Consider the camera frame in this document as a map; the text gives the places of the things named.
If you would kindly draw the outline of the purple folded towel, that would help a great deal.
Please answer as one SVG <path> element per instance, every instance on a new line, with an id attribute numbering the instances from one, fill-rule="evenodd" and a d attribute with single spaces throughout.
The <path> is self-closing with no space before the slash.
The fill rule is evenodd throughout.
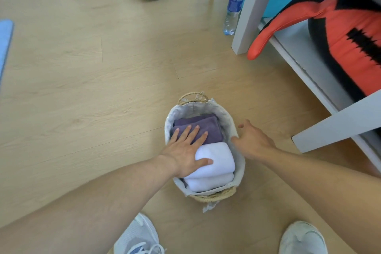
<path id="1" fill-rule="evenodd" d="M 192 126 L 191 130 L 194 130 L 196 126 L 199 126 L 199 131 L 193 139 L 192 143 L 199 139 L 204 132 L 208 132 L 208 135 L 203 144 L 223 142 L 222 130 L 218 122 L 218 118 L 214 113 L 175 120 L 171 133 L 173 133 L 178 128 L 178 135 L 180 136 L 188 127 L 188 125 Z"/>

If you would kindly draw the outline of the plain light blue mat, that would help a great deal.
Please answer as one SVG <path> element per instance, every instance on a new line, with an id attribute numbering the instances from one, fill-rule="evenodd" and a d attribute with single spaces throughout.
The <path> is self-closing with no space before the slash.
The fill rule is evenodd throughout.
<path id="1" fill-rule="evenodd" d="M 0 20 L 0 87 L 4 68 L 7 63 L 9 48 L 12 41 L 14 22 L 10 19 Z"/>

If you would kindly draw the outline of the clear plastic water bottle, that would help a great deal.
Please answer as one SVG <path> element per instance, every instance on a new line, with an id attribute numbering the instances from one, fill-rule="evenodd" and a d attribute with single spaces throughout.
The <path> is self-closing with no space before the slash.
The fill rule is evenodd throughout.
<path id="1" fill-rule="evenodd" d="M 226 19 L 223 25 L 224 35 L 235 33 L 244 0 L 228 0 Z"/>

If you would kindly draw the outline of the person's left white shoe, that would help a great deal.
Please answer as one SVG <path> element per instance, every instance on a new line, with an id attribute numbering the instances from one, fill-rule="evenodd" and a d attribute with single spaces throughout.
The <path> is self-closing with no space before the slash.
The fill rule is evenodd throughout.
<path id="1" fill-rule="evenodd" d="M 113 246 L 113 254 L 165 254 L 152 221 L 139 213 Z"/>

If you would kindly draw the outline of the person's white shoe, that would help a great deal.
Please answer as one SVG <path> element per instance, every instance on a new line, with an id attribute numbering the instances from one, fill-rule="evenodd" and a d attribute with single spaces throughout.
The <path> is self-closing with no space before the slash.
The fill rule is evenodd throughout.
<path id="1" fill-rule="evenodd" d="M 283 233 L 278 254 L 328 254 L 325 239 L 313 225 L 297 221 Z"/>
<path id="2" fill-rule="evenodd" d="M 113 246 L 113 254 L 165 254 L 152 221 L 139 213 Z"/>

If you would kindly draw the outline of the person's right white shoe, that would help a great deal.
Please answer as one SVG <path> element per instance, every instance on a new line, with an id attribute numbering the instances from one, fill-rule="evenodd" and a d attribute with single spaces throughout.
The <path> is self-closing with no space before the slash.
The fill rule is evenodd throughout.
<path id="1" fill-rule="evenodd" d="M 325 239 L 313 225 L 297 221 L 283 233 L 278 254 L 328 254 Z"/>

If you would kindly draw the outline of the white shelf frame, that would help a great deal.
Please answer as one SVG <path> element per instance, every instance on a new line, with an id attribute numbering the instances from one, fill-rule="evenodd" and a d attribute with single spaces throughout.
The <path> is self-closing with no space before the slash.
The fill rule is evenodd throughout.
<path id="1" fill-rule="evenodd" d="M 235 54 L 246 53 L 254 40 L 269 0 L 246 0 L 232 41 Z M 298 150 L 306 153 L 352 138 L 381 173 L 381 139 L 370 131 L 381 127 L 381 90 L 352 102 L 314 49 L 303 21 L 276 33 L 270 43 L 330 112 L 331 116 L 294 135 Z"/>

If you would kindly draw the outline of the white towel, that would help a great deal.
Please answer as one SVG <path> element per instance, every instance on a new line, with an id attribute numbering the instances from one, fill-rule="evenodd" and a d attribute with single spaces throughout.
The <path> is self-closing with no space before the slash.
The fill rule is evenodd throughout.
<path id="1" fill-rule="evenodd" d="M 195 160 L 208 158 L 211 165 L 203 166 L 185 177 L 185 179 L 201 179 L 233 173 L 236 169 L 232 152 L 225 142 L 202 145 L 195 154 Z"/>
<path id="2" fill-rule="evenodd" d="M 226 184 L 230 183 L 233 179 L 234 173 L 231 172 L 213 177 L 203 177 L 198 179 L 184 178 L 183 180 L 186 184 L 187 189 L 189 189 L 192 192 L 202 193 L 205 191 L 225 186 Z"/>

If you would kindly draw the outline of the person's right forearm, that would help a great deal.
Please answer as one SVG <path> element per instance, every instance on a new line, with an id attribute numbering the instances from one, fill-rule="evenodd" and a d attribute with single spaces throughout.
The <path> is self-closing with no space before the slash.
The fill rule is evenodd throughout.
<path id="1" fill-rule="evenodd" d="M 381 179 L 276 148 L 260 161 L 357 254 L 381 254 Z"/>

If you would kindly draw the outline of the person's right hand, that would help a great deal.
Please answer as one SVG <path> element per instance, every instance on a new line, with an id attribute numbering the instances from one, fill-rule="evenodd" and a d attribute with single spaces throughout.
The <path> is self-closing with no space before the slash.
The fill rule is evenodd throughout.
<path id="1" fill-rule="evenodd" d="M 253 126 L 252 151 L 239 151 L 239 152 L 242 155 L 244 155 L 245 158 L 263 162 L 269 158 L 274 158 L 277 154 L 280 153 L 280 150 L 276 147 L 274 141 L 269 136 L 267 136 L 259 128 Z"/>

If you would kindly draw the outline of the person's left forearm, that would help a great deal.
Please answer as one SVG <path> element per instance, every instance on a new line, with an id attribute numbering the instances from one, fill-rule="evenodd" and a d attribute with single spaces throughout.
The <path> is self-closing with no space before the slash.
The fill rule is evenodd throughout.
<path id="1" fill-rule="evenodd" d="M 0 254 L 106 254 L 177 172 L 160 155 L 91 180 L 1 228 Z"/>

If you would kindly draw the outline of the woven basket with white liner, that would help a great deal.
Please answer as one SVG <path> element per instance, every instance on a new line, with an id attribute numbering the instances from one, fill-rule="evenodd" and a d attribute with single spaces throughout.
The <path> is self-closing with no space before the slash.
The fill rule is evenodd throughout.
<path id="1" fill-rule="evenodd" d="M 244 177 L 246 166 L 245 158 L 237 151 L 231 142 L 233 136 L 238 136 L 234 121 L 231 115 L 221 105 L 214 99 L 209 99 L 204 92 L 190 92 L 179 98 L 177 105 L 170 110 L 164 124 L 165 143 L 167 144 L 173 134 L 171 132 L 175 120 L 209 113 L 216 114 L 222 130 L 223 142 L 228 144 L 234 157 L 236 165 L 236 169 L 233 172 L 234 179 L 225 186 L 202 193 L 192 192 L 187 189 L 183 180 L 184 178 L 173 179 L 175 185 L 186 197 L 190 197 L 203 204 L 203 213 L 212 210 L 222 200 L 233 196 Z"/>

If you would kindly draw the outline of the orange and black cushion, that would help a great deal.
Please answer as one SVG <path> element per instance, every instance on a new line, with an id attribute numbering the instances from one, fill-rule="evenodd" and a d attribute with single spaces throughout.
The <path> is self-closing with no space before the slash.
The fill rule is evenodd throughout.
<path id="1" fill-rule="evenodd" d="M 373 0 L 291 0 L 259 32 L 256 59 L 275 32 L 307 20 L 312 42 L 354 102 L 381 89 L 381 5 Z"/>

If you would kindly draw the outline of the person's left hand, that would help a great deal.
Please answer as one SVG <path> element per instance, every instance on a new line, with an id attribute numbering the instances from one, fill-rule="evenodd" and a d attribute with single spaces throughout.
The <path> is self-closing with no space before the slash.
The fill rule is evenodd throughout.
<path id="1" fill-rule="evenodd" d="M 168 142 L 159 154 L 160 160 L 169 167 L 172 177 L 184 178 L 196 171 L 195 154 L 206 140 L 208 132 L 204 132 L 203 135 L 191 145 L 185 142 L 186 135 L 187 134 L 183 132 L 178 136 L 175 143 L 170 145 Z"/>

